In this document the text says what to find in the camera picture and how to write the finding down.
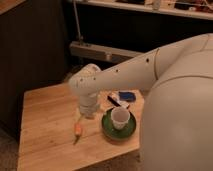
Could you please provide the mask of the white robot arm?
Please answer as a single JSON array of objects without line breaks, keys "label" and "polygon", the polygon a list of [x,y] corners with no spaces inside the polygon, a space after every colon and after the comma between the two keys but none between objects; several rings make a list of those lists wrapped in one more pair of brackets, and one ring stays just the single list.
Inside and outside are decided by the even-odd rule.
[{"label": "white robot arm", "polygon": [[142,171],[213,171],[213,33],[170,43],[69,80],[82,113],[103,90],[148,93],[140,126]]}]

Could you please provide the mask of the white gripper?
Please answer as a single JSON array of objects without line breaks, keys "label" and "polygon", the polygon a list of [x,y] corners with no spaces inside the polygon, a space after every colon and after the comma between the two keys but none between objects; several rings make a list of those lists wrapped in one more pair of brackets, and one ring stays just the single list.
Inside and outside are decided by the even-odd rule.
[{"label": "white gripper", "polygon": [[82,95],[79,97],[79,111],[86,118],[93,118],[99,109],[98,93]]}]

